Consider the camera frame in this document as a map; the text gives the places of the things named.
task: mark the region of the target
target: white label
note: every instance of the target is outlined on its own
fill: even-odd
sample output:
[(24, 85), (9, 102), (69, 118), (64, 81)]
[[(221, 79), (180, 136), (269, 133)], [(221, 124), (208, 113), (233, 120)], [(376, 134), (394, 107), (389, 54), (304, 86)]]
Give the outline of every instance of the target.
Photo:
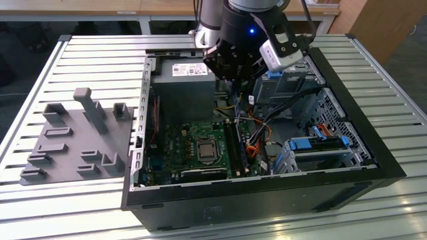
[(201, 76), (208, 75), (208, 67), (204, 63), (173, 64), (172, 76)]
[(136, 14), (136, 11), (117, 11), (117, 14)]
[(248, 96), (248, 104), (254, 104), (254, 97), (252, 95)]
[(276, 34), (274, 37), (277, 38), (278, 43), (285, 43), (288, 41), (288, 36), (285, 33)]
[(268, 166), (264, 161), (260, 161), (260, 167), (266, 171)]

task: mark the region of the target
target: power supply label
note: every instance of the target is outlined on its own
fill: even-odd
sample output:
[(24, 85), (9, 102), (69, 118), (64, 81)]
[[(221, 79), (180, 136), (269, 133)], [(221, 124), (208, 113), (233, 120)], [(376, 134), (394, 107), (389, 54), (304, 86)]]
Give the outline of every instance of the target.
[(173, 77), (201, 75), (208, 75), (208, 67), (204, 63), (182, 63), (172, 66)]

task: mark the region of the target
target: metal slotted surface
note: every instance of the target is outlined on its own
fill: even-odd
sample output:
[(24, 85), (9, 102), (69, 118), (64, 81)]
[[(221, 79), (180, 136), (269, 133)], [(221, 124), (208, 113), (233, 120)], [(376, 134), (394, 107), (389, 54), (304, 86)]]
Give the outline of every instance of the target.
[(425, 115), (356, 40), (342, 35), (318, 36), (313, 46), (320, 47), (329, 60), (406, 178), (334, 211), (153, 233), (144, 229), (130, 212), (120, 210), (122, 178), (20, 186), (18, 175), (42, 129), (45, 119), (40, 112), (46, 103), (61, 102), (66, 109), (80, 109), (72, 101), (73, 88), (90, 87), (92, 97), (102, 107), (125, 102), (137, 108), (144, 50), (193, 47), (184, 35), (74, 36), (56, 46), (37, 81), (40, 90), (36, 83), (34, 98), (25, 101), (22, 118), (18, 115), (13, 123), (16, 131), (12, 127), (0, 146), (0, 151), (5, 148), (0, 163), (0, 239), (424, 238)]

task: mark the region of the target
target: motherboard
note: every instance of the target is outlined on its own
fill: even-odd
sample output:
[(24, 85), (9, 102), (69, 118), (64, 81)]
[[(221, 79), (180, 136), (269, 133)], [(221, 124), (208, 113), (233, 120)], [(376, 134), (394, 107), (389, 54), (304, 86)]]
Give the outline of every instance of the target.
[[(229, 121), (166, 125), (162, 153), (148, 160), (148, 185), (256, 176), (258, 166), (242, 170), (241, 159), (233, 155), (238, 149), (229, 136), (234, 133), (232, 127)], [(238, 124), (238, 132), (245, 141), (250, 136), (245, 121)]]

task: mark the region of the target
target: cpu socket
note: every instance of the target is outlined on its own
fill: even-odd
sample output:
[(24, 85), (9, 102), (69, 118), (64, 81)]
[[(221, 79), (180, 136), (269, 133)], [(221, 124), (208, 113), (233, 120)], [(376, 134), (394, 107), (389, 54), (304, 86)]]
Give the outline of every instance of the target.
[(198, 138), (196, 141), (197, 161), (210, 165), (218, 158), (216, 139), (213, 137)]

